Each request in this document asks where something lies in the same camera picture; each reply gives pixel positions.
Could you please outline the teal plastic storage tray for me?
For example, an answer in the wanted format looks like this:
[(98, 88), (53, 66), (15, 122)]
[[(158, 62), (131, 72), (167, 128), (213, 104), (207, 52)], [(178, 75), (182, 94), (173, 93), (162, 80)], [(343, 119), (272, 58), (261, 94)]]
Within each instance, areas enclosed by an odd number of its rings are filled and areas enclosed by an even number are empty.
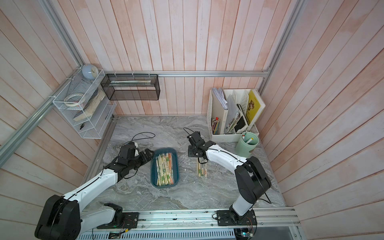
[(151, 183), (158, 189), (170, 188), (179, 181), (177, 151), (173, 148), (158, 149), (151, 162)]

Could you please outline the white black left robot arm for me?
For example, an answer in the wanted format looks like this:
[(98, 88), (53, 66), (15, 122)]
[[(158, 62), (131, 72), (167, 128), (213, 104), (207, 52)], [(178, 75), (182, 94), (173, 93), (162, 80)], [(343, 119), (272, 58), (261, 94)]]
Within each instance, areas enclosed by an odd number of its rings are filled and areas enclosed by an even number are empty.
[(107, 203), (90, 212), (83, 210), (103, 191), (129, 179), (130, 171), (137, 171), (150, 162), (154, 154), (149, 149), (141, 152), (133, 141), (123, 145), (118, 156), (91, 180), (63, 196), (53, 195), (46, 201), (35, 237), (40, 240), (75, 240), (99, 226), (123, 228), (123, 209), (116, 204)]

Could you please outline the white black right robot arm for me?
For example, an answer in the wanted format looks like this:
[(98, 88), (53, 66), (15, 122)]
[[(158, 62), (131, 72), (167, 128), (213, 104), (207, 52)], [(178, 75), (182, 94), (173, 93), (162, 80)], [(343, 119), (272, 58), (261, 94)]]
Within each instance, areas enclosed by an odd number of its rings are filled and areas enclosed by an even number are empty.
[(217, 163), (231, 171), (237, 181), (239, 197), (228, 210), (217, 210), (216, 220), (219, 226), (257, 225), (256, 215), (252, 207), (272, 186), (271, 180), (254, 156), (248, 158), (238, 156), (221, 148), (212, 141), (202, 139), (196, 131), (187, 136), (190, 143), (188, 156)]

